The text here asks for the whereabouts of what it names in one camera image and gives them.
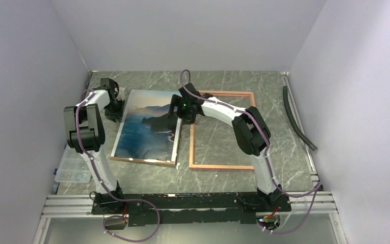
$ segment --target ocean water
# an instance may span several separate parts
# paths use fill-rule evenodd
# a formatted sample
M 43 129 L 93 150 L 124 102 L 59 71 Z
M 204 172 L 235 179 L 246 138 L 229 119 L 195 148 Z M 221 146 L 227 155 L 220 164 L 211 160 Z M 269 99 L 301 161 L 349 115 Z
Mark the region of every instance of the ocean water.
M 133 159 L 171 160 L 174 133 L 170 130 L 153 132 L 143 118 L 157 117 L 152 114 L 127 114 L 117 144 L 115 157 Z

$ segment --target white wall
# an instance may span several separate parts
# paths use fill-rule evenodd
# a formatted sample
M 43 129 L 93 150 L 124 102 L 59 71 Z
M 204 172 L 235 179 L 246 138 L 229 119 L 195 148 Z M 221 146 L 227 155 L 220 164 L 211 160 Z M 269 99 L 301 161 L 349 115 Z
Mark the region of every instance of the white wall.
M 327 1 L 290 82 L 349 243 L 390 243 L 390 1 Z
M 32 243 L 88 72 L 47 0 L 0 0 L 0 243 Z
M 51 0 L 89 70 L 288 71 L 326 0 Z

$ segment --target blue sky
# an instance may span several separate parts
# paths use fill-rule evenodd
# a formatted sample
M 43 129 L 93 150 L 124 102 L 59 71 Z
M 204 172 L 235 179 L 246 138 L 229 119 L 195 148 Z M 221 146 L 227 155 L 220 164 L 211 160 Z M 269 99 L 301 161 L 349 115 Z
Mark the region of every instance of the blue sky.
M 126 107 L 134 109 L 147 106 L 164 106 L 171 102 L 173 94 L 180 95 L 178 91 L 131 90 Z

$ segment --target picture frame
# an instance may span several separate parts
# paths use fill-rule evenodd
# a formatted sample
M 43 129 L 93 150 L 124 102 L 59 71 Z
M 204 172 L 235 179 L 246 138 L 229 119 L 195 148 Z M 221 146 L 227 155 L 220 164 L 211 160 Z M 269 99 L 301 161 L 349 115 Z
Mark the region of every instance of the picture frame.
M 111 160 L 175 167 L 182 121 L 168 117 L 177 91 L 131 90 Z
M 223 90 L 200 90 L 200 94 L 209 93 L 219 97 L 247 97 L 250 99 L 250 105 L 256 107 L 255 95 L 251 91 L 223 91 Z M 189 169 L 206 170 L 253 170 L 252 165 L 211 165 L 195 163 L 195 124 L 190 125 L 189 142 Z

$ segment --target wooden picture frame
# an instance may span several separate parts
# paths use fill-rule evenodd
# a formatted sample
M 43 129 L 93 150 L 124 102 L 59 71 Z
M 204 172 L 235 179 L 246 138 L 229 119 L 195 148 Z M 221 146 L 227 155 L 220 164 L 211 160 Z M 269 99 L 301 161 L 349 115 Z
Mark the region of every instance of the wooden picture frame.
M 255 95 L 251 91 L 223 91 L 223 90 L 200 90 L 201 94 L 210 93 L 219 97 L 248 97 L 250 105 L 256 107 Z M 189 142 L 189 169 L 225 169 L 225 170 L 253 170 L 252 165 L 211 165 L 195 164 L 195 124 L 190 125 Z

